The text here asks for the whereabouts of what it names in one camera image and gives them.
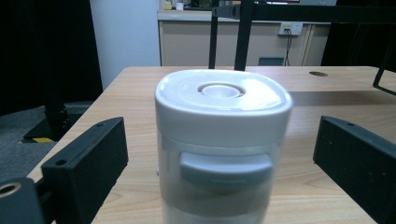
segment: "gray floor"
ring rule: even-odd
[[[65,104],[69,114],[82,114],[91,102]],[[45,118],[44,107],[0,117],[0,182],[26,177],[56,143],[20,143]]]

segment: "wall outlet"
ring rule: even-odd
[[[297,21],[282,21],[277,33],[279,35],[288,35],[290,33],[288,32],[288,29],[291,30],[292,35],[301,35],[303,23]]]

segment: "table surface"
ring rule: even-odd
[[[165,75],[195,68],[199,67],[124,69],[43,159],[93,124],[124,117],[130,161],[93,223],[162,223],[154,89]],[[374,223],[312,157],[322,115],[354,122],[396,142],[396,96],[372,87],[376,68],[247,67],[247,71],[274,79],[294,99],[265,223]],[[312,71],[327,76],[313,76]],[[395,75],[386,72],[381,84],[396,90]],[[40,164],[29,174],[35,181],[41,177]]]

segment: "black cable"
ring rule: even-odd
[[[288,45],[286,46],[286,58],[285,58],[284,65],[286,66],[286,64],[287,64],[288,66],[290,66],[289,52],[290,52],[290,46],[291,46],[291,29],[285,29],[285,31],[288,32]]]

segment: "container lid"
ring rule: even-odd
[[[213,134],[235,134],[242,130],[248,134],[262,133],[265,125],[271,123],[264,120],[274,116],[284,119],[287,115],[287,121],[292,106],[288,92],[268,77],[209,69],[169,74],[158,84],[155,98],[159,130],[186,141],[194,137],[183,136],[192,134],[213,138]],[[255,122],[261,122],[263,127],[252,126]]]

